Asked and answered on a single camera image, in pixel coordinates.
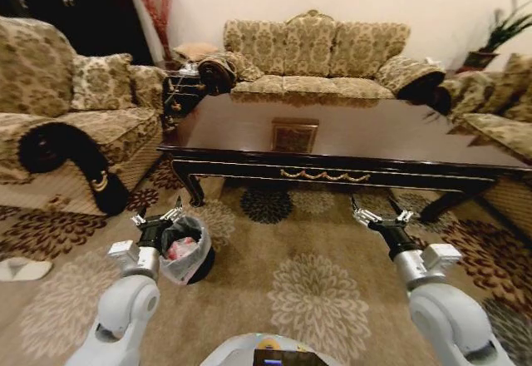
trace potted plant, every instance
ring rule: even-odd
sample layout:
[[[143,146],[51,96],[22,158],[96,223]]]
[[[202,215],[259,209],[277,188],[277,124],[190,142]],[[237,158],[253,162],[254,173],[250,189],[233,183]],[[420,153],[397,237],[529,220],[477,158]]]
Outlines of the potted plant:
[[[512,37],[523,32],[527,27],[532,27],[532,13],[518,14],[531,2],[526,2],[520,6],[517,0],[511,0],[512,11],[508,17],[504,17],[504,11],[500,8],[495,10],[495,20],[490,27],[490,37],[485,46],[476,52],[469,52],[464,61],[464,65],[457,71],[482,71],[499,54],[495,50]]]

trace sofa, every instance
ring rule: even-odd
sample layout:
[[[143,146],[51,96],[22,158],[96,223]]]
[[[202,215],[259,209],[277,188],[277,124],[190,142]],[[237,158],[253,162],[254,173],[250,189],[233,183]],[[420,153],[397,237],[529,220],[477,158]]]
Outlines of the sofa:
[[[471,145],[495,145],[532,165],[532,57],[512,54],[502,72],[462,72],[435,91],[436,109],[451,133],[476,136]],[[532,176],[501,178],[485,200],[532,239]]]
[[[225,51],[247,61],[232,97],[294,105],[424,97],[445,73],[400,55],[409,35],[405,24],[337,22],[316,10],[286,22],[227,21]]]
[[[162,83],[128,54],[76,54],[54,26],[0,17],[0,205],[115,215],[160,156]]]

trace dark wooden coffee table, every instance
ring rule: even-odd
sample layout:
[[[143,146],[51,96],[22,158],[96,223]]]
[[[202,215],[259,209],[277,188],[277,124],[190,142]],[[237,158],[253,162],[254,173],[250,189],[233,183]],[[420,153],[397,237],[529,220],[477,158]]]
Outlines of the dark wooden coffee table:
[[[447,134],[452,125],[443,116],[426,118],[427,106],[353,100],[353,106],[295,107],[279,97],[266,100],[207,96],[159,146],[192,205],[204,204],[196,176],[316,181],[444,191],[421,213],[433,221],[499,177],[532,171],[497,147],[470,146],[473,136]]]

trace display screen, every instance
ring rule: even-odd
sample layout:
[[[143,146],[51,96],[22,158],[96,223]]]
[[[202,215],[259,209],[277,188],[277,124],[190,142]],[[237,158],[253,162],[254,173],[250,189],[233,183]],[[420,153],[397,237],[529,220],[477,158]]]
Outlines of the display screen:
[[[254,366],[327,366],[313,352],[275,351],[255,349]]]

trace sofa cushion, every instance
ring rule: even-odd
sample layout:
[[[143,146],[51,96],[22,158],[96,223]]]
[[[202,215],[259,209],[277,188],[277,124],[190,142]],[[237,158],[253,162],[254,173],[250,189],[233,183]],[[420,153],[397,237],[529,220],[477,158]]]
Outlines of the sofa cushion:
[[[130,54],[74,57],[74,98],[71,109],[120,110],[135,106],[131,96]]]
[[[334,94],[337,88],[326,77],[283,77],[283,88],[289,93]]]
[[[0,17],[0,112],[50,117],[67,112],[74,54],[52,25]]]
[[[285,75],[327,77],[337,23],[311,10],[286,25]]]
[[[532,79],[525,94],[505,112],[504,116],[514,121],[532,122]]]
[[[372,79],[402,52],[410,28],[402,23],[339,22],[331,55],[331,77]]]
[[[522,161],[532,161],[532,124],[493,114],[464,114],[462,120]]]
[[[231,92],[283,94],[283,77],[264,75],[255,82],[240,82]]]
[[[334,77],[330,81],[338,94],[349,98],[395,98],[390,89],[359,77]]]
[[[525,93],[530,79],[532,79],[532,56],[513,53],[506,63],[501,79],[495,83],[493,94],[479,112],[499,113]]]
[[[225,50],[241,52],[265,73],[284,74],[285,38],[283,22],[230,20],[225,23]]]
[[[57,119],[89,135],[111,164],[127,161],[157,133],[160,124],[152,108],[69,112]]]

